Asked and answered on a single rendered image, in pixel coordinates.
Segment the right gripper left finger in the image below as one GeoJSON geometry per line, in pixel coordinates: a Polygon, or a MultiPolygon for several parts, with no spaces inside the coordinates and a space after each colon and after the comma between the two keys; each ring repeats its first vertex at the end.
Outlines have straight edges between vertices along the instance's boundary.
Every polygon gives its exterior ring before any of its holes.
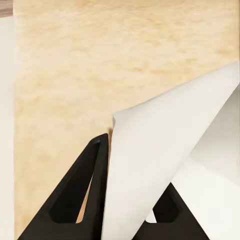
{"type": "Polygon", "coordinates": [[[109,135],[93,138],[17,240],[101,240],[109,135]],[[89,189],[82,222],[77,222],[89,189]]]}

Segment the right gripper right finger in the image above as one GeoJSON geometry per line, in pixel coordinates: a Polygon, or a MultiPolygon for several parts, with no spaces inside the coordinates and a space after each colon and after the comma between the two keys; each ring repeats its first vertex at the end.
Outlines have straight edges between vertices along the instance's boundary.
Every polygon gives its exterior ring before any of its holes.
{"type": "Polygon", "coordinates": [[[156,223],[145,220],[132,240],[210,240],[172,182],[152,210],[156,223]]]}

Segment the paper coffee filter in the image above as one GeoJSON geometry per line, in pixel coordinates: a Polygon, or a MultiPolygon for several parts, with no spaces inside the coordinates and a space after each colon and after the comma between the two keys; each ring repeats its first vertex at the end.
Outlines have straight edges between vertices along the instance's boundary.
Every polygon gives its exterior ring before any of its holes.
{"type": "Polygon", "coordinates": [[[112,114],[101,240],[132,240],[172,183],[209,240],[240,240],[240,61],[112,114]]]}

